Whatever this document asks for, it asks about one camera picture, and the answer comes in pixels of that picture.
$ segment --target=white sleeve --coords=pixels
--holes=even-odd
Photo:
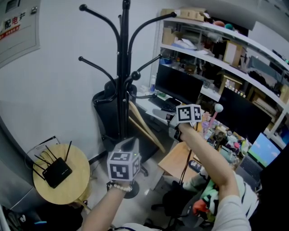
[[[249,221],[241,206],[238,196],[230,195],[222,199],[212,231],[250,231]]]

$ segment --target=black router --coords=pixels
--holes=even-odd
[[[62,181],[64,181],[71,173],[72,170],[71,168],[69,168],[69,166],[66,164],[66,160],[68,157],[68,153],[69,153],[69,149],[71,146],[72,141],[69,144],[68,150],[67,150],[67,154],[65,157],[65,161],[60,157],[60,158],[56,158],[54,156],[54,154],[52,153],[52,151],[50,151],[50,149],[45,145],[45,147],[48,149],[48,151],[52,154],[52,156],[56,159],[55,161],[53,161],[52,164],[50,164],[49,162],[45,161],[44,159],[36,156],[38,159],[44,161],[45,163],[47,163],[49,166],[47,169],[42,168],[41,166],[39,166],[38,164],[34,163],[35,165],[37,165],[38,167],[40,167],[41,169],[43,169],[44,171],[42,172],[43,177],[36,171],[34,170],[42,179],[46,180],[47,183],[49,184],[50,187],[52,188],[56,188]]]

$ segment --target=laptop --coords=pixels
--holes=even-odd
[[[248,151],[248,154],[242,159],[242,162],[236,169],[244,181],[255,189],[260,183],[260,173],[265,169],[278,155],[280,150],[261,133]]]

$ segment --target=tiled floor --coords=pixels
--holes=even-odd
[[[167,151],[169,151],[172,140],[167,139],[162,142]],[[166,227],[169,218],[166,217],[162,209],[158,211],[152,211],[151,205],[162,202],[162,197],[166,190],[162,187],[163,184],[159,184],[156,190],[150,190],[150,184],[154,179],[155,172],[158,168],[158,162],[165,156],[165,154],[158,151],[155,153],[146,163],[144,167],[148,170],[149,176],[144,177],[142,173],[139,173],[135,180],[140,185],[140,191],[138,195],[132,199],[124,199],[118,212],[113,220],[113,225],[120,227],[121,225],[132,222],[132,223],[144,223],[146,218],[150,218],[155,225]],[[100,161],[97,161],[91,165],[91,171],[94,170],[93,175],[97,176],[97,180],[91,181],[92,193],[88,199],[89,207],[93,208],[107,192],[106,183],[109,181],[107,175],[107,157],[104,157]]]

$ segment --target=white ball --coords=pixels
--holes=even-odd
[[[221,104],[216,103],[216,105],[215,105],[215,111],[216,112],[220,113],[223,111],[223,109],[224,109],[224,107]]]

